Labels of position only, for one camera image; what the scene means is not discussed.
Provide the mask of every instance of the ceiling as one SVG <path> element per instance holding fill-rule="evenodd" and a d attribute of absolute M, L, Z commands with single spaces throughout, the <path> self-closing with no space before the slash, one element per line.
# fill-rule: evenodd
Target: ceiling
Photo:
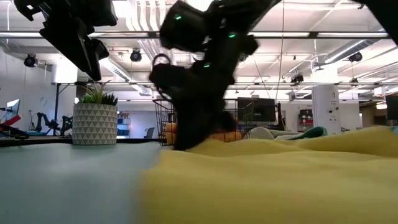
<path fill-rule="evenodd" d="M 209 0 L 186 0 L 192 6 L 205 9 Z M 97 31 L 129 31 L 129 30 L 159 30 L 162 18 L 167 9 L 174 3 L 173 0 L 128 0 L 114 1 L 116 13 L 119 17 L 118 24 L 114 27 L 98 27 Z M 328 31 L 328 32 L 365 32 L 377 31 L 381 28 L 378 21 L 366 8 L 358 9 L 359 5 L 346 0 L 285 0 L 278 4 L 255 27 L 255 31 Z M 0 0 L 0 30 L 10 31 L 38 31 L 42 28 L 43 17 L 36 14 L 35 21 L 30 22 L 19 14 L 9 1 Z M 25 57 L 33 53 L 37 58 L 47 63 L 56 63 L 62 56 L 58 54 L 46 40 L 31 39 L 0 39 L 1 44 L 8 51 Z M 316 60 L 316 56 L 328 55 L 351 40 L 310 40 L 310 39 L 261 39 L 260 47 L 256 53 L 245 62 L 240 63 L 235 75 L 237 82 L 265 82 L 286 81 L 289 82 L 292 75 L 300 72 L 305 81 L 310 80 L 311 63 L 304 60 Z M 132 80 L 147 82 L 151 69 L 150 57 L 153 54 L 145 52 L 143 46 L 153 47 L 154 51 L 167 52 L 177 65 L 187 66 L 191 63 L 191 54 L 178 50 L 166 51 L 160 47 L 158 40 L 136 39 L 104 39 L 108 47 L 110 57 L 118 66 L 129 73 Z M 360 52 L 363 59 L 351 64 L 340 60 L 335 63 L 338 68 L 339 81 L 349 81 L 353 77 L 363 77 L 371 71 L 377 71 L 383 66 L 397 61 L 398 49 L 391 40 L 380 40 Z M 131 62 L 129 56 L 133 48 L 140 48 L 142 60 Z M 361 79 L 361 82 L 376 82 L 398 80 L 398 66 L 389 67 L 386 72 L 376 73 Z M 101 67 L 104 79 L 120 82 L 109 70 Z M 80 72 L 79 78 L 87 78 Z M 250 89 L 250 86 L 239 86 L 241 89 Z M 356 93 L 364 93 L 372 88 L 367 86 L 356 90 Z"/>

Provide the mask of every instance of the table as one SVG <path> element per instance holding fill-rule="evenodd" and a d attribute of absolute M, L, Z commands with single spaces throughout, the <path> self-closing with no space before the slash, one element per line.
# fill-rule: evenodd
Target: table
<path fill-rule="evenodd" d="M 158 142 L 0 148 L 0 223 L 138 223 L 139 171 Z"/>

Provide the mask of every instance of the plant pot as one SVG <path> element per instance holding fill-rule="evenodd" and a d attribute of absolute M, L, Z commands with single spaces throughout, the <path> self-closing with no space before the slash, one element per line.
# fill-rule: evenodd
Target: plant pot
<path fill-rule="evenodd" d="M 72 142 L 78 145 L 116 144 L 118 108 L 78 103 L 73 109 Z"/>

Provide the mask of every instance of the wire basket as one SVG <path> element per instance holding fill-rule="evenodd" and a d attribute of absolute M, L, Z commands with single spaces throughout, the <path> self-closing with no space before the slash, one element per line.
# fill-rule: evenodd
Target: wire basket
<path fill-rule="evenodd" d="M 237 121 L 237 127 L 232 132 L 219 132 L 210 135 L 209 138 L 217 139 L 224 142 L 238 141 L 248 139 L 250 129 L 255 127 L 252 122 L 254 101 L 246 103 L 242 108 L 238 108 L 238 100 L 225 100 L 225 111 Z M 161 146 L 173 146 L 177 133 L 177 114 L 173 104 L 167 100 L 153 100 L 155 103 L 157 130 L 159 132 L 159 142 Z"/>

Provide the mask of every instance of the yellow cloth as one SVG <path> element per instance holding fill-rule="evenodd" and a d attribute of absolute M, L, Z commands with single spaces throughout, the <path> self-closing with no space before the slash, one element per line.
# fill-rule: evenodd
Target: yellow cloth
<path fill-rule="evenodd" d="M 398 223 L 398 136 L 210 139 L 141 180 L 142 223 Z"/>

